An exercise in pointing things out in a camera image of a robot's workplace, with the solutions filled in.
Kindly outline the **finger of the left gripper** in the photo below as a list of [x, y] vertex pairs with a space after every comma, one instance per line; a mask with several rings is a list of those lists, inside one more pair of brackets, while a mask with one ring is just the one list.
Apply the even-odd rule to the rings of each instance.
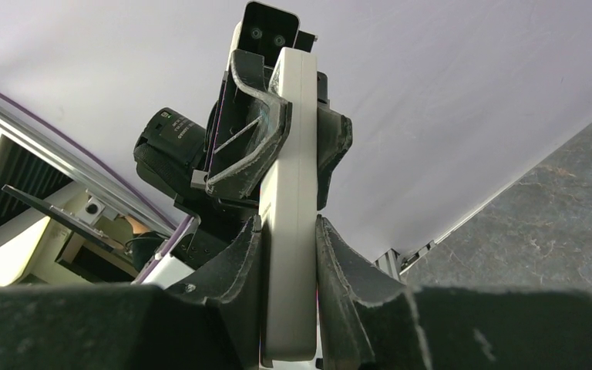
[[317, 110], [317, 209], [328, 203], [332, 174], [353, 143], [352, 120], [319, 103]]
[[211, 197], [252, 197], [287, 139], [291, 103], [269, 90], [267, 71], [261, 55], [230, 54], [208, 126], [205, 191]]

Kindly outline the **white remote control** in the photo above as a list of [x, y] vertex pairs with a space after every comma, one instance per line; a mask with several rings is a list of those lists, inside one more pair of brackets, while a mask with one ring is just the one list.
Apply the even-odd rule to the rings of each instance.
[[292, 105], [291, 127], [261, 183], [260, 212], [266, 264], [266, 314], [261, 364], [305, 362], [317, 350], [317, 59], [285, 48], [272, 77]]

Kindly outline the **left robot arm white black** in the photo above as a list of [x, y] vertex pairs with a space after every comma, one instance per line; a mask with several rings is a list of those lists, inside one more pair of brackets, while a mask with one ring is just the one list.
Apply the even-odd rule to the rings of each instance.
[[230, 53], [206, 126], [165, 107], [133, 158], [139, 177], [197, 224], [171, 254], [193, 269], [261, 229], [267, 262], [315, 264], [315, 224], [331, 177], [352, 144], [352, 122], [332, 110], [327, 76], [312, 54]]

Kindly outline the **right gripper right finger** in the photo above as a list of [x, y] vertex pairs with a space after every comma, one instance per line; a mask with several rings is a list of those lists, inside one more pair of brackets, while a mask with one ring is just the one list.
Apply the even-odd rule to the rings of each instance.
[[326, 369], [592, 369], [592, 294], [408, 286], [316, 220]]

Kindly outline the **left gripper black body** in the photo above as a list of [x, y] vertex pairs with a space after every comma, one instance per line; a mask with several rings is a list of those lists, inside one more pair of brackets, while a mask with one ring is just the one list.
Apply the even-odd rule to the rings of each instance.
[[190, 209], [241, 215], [259, 205], [270, 174], [277, 173], [284, 145], [308, 130], [308, 148], [317, 157], [317, 207], [330, 185], [330, 109], [328, 77], [317, 75], [317, 89], [301, 92], [296, 76], [279, 71], [226, 74], [207, 126], [202, 200]]

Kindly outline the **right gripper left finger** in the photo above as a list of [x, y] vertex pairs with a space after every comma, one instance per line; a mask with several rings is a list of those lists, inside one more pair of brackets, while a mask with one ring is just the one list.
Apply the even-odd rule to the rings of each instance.
[[261, 221], [168, 288], [0, 288], [0, 369], [256, 369]]

